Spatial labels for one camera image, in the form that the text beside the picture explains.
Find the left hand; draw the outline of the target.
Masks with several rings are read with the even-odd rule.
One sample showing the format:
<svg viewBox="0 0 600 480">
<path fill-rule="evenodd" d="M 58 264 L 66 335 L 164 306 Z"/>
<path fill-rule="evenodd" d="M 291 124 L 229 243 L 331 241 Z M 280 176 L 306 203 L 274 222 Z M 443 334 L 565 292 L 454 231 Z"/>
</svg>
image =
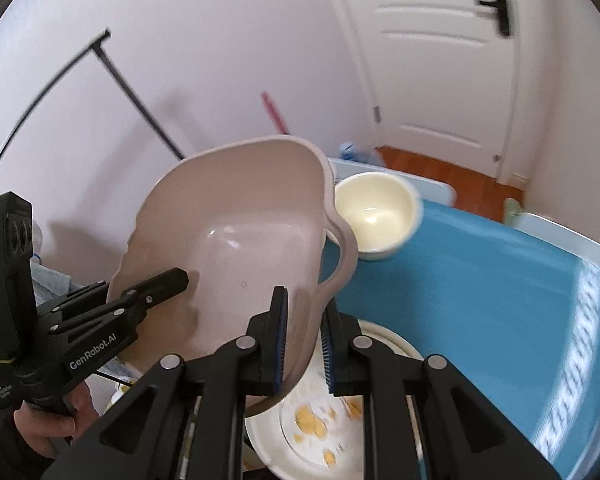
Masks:
<svg viewBox="0 0 600 480">
<path fill-rule="evenodd" d="M 91 389 L 85 382 L 68 394 L 68 401 L 74 408 L 70 416 L 46 413 L 31 408 L 27 403 L 14 411 L 15 426 L 33 451 L 47 458 L 55 458 L 58 455 L 56 441 L 66 443 L 67 438 L 79 439 L 99 419 Z"/>
</svg>

